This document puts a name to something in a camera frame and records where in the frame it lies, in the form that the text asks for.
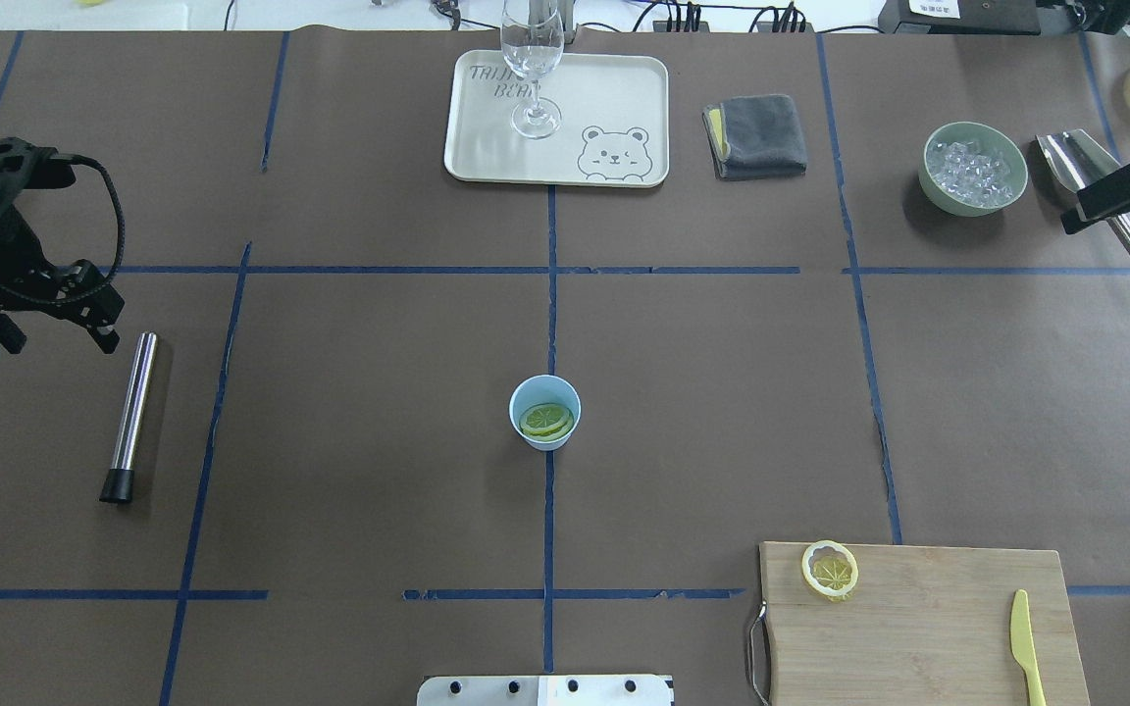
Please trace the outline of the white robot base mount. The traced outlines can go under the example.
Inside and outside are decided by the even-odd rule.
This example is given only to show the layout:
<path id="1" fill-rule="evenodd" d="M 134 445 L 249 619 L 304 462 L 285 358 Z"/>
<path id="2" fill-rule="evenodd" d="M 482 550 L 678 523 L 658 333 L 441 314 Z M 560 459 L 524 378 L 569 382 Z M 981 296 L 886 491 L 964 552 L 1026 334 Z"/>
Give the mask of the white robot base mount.
<path id="1" fill-rule="evenodd" d="M 673 705 L 669 676 L 436 676 L 417 705 Z"/>

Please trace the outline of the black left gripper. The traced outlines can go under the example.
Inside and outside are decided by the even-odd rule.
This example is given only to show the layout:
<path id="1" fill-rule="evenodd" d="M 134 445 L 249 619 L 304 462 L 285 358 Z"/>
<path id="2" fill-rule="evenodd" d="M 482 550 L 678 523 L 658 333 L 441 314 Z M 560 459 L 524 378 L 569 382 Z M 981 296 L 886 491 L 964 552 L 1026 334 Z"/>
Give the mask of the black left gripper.
<path id="1" fill-rule="evenodd" d="M 118 242 L 107 273 L 86 259 L 66 267 L 51 263 L 40 237 L 15 206 L 27 189 L 72 186 L 76 166 L 97 171 L 108 189 Z M 26 335 L 10 317 L 14 312 L 40 312 L 75 323 L 92 335 L 99 352 L 116 352 L 121 339 L 115 325 L 125 299 L 112 281 L 125 249 L 125 215 L 106 167 L 88 156 L 59 152 L 17 137 L 0 139 L 0 345 L 6 352 L 20 354 L 26 345 Z"/>

